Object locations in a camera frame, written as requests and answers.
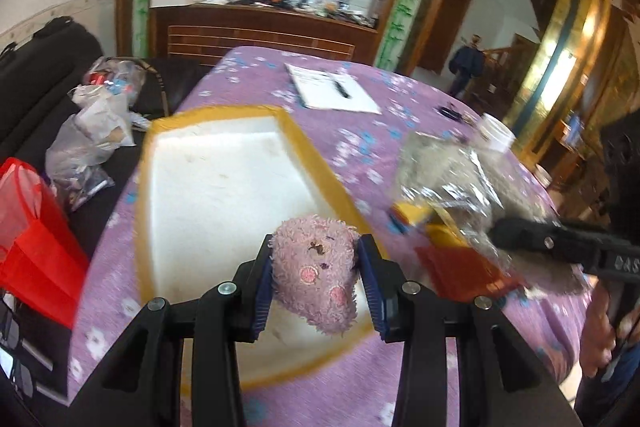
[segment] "orange object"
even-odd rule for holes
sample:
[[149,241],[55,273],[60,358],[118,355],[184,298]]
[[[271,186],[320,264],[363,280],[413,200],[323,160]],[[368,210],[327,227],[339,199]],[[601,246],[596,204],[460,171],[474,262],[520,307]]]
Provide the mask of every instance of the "orange object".
[[459,302],[471,302],[479,295],[494,299],[522,285],[468,247],[418,247],[415,249],[422,265],[440,297]]
[[72,328],[88,268],[49,187],[9,158],[0,167],[0,286]]

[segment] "pink stuffed toy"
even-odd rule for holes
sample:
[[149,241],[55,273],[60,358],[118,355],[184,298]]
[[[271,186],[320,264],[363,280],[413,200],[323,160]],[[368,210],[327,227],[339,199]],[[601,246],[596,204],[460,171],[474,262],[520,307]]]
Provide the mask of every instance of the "pink stuffed toy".
[[275,298],[322,333],[344,333],[356,318],[354,244],[359,237],[336,219],[285,221],[270,244]]

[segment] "floral tablecloth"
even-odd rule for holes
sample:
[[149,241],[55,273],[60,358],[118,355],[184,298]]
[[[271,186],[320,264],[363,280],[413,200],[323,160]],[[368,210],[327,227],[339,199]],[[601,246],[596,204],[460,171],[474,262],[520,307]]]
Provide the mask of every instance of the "floral tablecloth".
[[[285,64],[352,74],[376,100],[382,115],[312,110],[302,106]],[[387,216],[390,186],[403,137],[420,130],[436,136],[468,134],[466,124],[435,108],[453,103],[443,92],[410,78],[350,62],[333,62],[277,50],[244,47],[230,52],[196,86],[183,110],[212,104],[284,107],[305,131],[369,221],[376,238],[411,279],[424,279],[414,247],[418,234],[402,235]],[[533,179],[532,190],[540,190]],[[74,328],[68,391],[73,398],[114,340],[140,309],[134,269],[133,222],[137,176],[124,190],[95,251]],[[504,313],[561,381],[577,360],[587,297],[503,298]],[[318,371],[244,395],[250,426],[391,425],[402,346],[372,334]],[[456,356],[449,349],[449,426],[458,424]]]

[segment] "plastic bag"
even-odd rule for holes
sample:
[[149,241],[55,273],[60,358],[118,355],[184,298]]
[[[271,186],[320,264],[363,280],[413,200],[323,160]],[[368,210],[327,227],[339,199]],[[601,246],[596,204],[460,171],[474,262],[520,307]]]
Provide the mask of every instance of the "plastic bag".
[[489,230],[503,217],[558,219],[546,193],[534,184],[509,155],[413,133],[401,151],[395,197],[432,208],[464,243],[503,272],[545,291],[581,293],[587,286],[576,267],[544,254],[499,250],[489,240]]
[[131,134],[131,122],[127,98],[121,94],[111,94],[104,87],[98,95],[87,100],[88,105],[76,116],[76,125],[94,142],[112,147],[132,147],[135,145]]
[[84,85],[104,86],[111,94],[124,94],[131,107],[145,84],[146,72],[132,60],[100,57],[87,71]]
[[89,261],[34,169],[0,167],[0,287],[72,328]]
[[96,143],[76,125],[76,115],[60,127],[45,155],[45,171],[73,212],[96,192],[113,186],[113,180],[99,166],[117,148],[112,142]]
[[93,86],[92,84],[85,86],[84,84],[80,84],[69,91],[68,95],[71,97],[73,103],[81,108],[85,108],[100,98],[110,96],[111,93],[103,86]]

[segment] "hand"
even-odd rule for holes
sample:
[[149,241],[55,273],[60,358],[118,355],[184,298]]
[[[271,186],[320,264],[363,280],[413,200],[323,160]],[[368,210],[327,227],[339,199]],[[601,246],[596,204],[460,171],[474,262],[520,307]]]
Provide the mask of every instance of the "hand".
[[[580,337],[580,367],[589,378],[595,377],[599,369],[611,361],[611,351],[616,347],[616,336],[625,339],[640,315],[640,307],[629,313],[614,331],[607,317],[609,292],[602,283],[598,283],[587,308],[586,320]],[[640,327],[629,338],[629,345],[640,341]]]

